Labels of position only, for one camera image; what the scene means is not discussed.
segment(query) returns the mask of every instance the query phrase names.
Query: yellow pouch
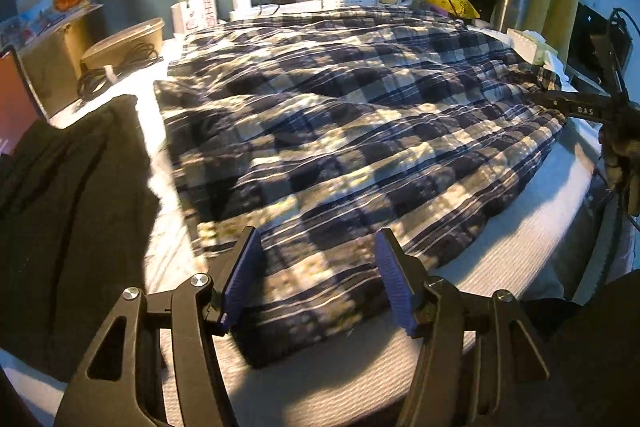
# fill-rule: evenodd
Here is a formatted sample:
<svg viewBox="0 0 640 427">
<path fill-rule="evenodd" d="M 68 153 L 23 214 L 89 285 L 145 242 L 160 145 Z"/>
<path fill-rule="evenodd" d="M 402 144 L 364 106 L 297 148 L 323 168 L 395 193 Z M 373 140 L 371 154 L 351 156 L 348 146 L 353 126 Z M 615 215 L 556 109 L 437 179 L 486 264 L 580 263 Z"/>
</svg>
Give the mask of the yellow pouch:
<svg viewBox="0 0 640 427">
<path fill-rule="evenodd" d="M 468 0 L 425 0 L 463 19 L 478 19 L 480 14 Z"/>
</svg>

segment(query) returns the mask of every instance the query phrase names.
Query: person's hand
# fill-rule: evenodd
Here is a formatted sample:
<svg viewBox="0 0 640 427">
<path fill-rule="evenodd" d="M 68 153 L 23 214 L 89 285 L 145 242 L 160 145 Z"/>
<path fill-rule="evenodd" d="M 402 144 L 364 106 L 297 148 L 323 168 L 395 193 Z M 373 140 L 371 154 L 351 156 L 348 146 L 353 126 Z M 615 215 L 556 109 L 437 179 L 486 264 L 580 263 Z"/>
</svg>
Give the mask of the person's hand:
<svg viewBox="0 0 640 427">
<path fill-rule="evenodd" d="M 598 136 L 609 187 L 620 192 L 630 216 L 640 214 L 640 136 L 620 136 L 613 126 L 602 126 Z"/>
</svg>

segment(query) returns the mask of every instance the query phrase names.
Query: container lid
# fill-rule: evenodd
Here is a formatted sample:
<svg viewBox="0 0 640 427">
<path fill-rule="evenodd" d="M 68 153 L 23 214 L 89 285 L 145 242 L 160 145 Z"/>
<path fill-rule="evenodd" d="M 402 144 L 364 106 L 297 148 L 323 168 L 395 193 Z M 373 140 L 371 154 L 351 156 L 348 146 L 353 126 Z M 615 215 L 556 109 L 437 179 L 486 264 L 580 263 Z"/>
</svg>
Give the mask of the container lid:
<svg viewBox="0 0 640 427">
<path fill-rule="evenodd" d="M 91 46 L 87 51 L 82 55 L 82 60 L 91 55 L 96 55 L 102 53 L 112 46 L 125 44 L 126 42 L 135 40 L 140 37 L 144 37 L 149 35 L 155 31 L 158 31 L 164 27 L 164 21 L 161 17 L 156 17 L 155 19 L 148 20 L 146 22 L 142 22 L 140 24 L 136 24 L 131 28 L 127 28 L 122 30 L 121 32 L 112 35 L 111 37 L 107 37 L 104 40 L 101 40 L 97 44 Z"/>
</svg>

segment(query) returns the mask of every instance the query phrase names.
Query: silver screw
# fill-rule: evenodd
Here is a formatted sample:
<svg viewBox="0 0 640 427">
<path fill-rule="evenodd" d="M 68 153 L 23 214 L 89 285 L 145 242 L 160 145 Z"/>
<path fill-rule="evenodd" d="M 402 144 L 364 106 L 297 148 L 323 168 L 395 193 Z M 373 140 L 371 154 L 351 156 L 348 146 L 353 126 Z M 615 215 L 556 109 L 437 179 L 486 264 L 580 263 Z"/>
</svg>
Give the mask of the silver screw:
<svg viewBox="0 0 640 427">
<path fill-rule="evenodd" d="M 191 285 L 199 288 L 200 286 L 206 285 L 209 282 L 209 276 L 206 273 L 196 273 L 193 277 L 191 277 Z"/>
<path fill-rule="evenodd" d="M 138 297 L 138 295 L 140 295 L 140 290 L 135 286 L 131 286 L 124 290 L 124 292 L 122 292 L 122 296 L 126 301 L 132 301 L 133 299 Z"/>
<path fill-rule="evenodd" d="M 511 302 L 513 301 L 513 294 L 507 290 L 498 290 L 498 299 L 504 302 Z"/>
</svg>

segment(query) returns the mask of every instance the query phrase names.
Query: plaid fabric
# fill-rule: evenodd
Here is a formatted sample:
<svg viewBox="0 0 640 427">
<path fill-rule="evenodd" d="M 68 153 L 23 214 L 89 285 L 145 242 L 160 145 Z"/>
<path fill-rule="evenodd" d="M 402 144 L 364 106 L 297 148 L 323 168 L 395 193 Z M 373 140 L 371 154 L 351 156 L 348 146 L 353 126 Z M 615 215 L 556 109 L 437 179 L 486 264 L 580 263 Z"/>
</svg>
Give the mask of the plaid fabric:
<svg viewBox="0 0 640 427">
<path fill-rule="evenodd" d="M 432 14 L 342 9 L 230 23 L 157 82 L 196 251 L 245 225 L 266 253 L 234 336 L 260 367 L 388 307 L 372 254 L 391 227 L 431 268 L 523 190 L 562 121 L 559 89 L 501 42 Z"/>
</svg>

